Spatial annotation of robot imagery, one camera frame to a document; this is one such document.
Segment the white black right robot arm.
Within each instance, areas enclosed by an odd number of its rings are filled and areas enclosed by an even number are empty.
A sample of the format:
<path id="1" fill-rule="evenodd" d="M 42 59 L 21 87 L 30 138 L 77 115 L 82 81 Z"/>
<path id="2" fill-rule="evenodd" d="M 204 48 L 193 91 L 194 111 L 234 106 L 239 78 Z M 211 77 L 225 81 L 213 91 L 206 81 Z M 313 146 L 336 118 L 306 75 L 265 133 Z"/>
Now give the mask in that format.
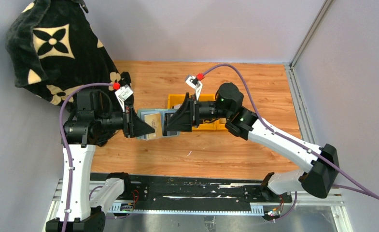
<path id="1" fill-rule="evenodd" d="M 226 120 L 225 128 L 234 136 L 264 145 L 299 168 L 286 173 L 268 173 L 258 194 L 266 200 L 291 191 L 305 191 L 325 199 L 338 171 L 337 150 L 330 144 L 321 147 L 302 141 L 269 124 L 245 108 L 243 94 L 233 83 L 220 85 L 214 101 L 198 101 L 187 93 L 180 108 L 167 121 L 167 131 L 191 132 L 202 120 Z"/>

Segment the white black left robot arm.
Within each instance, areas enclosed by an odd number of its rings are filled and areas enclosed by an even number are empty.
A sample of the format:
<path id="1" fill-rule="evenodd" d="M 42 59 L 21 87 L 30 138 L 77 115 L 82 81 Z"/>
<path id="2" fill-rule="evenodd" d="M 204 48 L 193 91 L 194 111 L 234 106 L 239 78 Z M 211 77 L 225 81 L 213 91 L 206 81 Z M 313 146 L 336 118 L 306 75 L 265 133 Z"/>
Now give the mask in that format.
<path id="1" fill-rule="evenodd" d="M 83 89 L 75 93 L 76 107 L 69 119 L 61 124 L 64 172 L 59 208 L 54 219 L 46 222 L 48 232 L 101 232 L 106 214 L 117 199 L 136 203 L 139 190 L 129 174 L 111 173 L 94 195 L 90 191 L 92 159 L 99 138 L 121 130 L 127 138 L 154 132 L 134 110 L 133 91 L 123 86 L 115 91 L 119 111 L 102 101 L 109 96 L 100 89 Z"/>

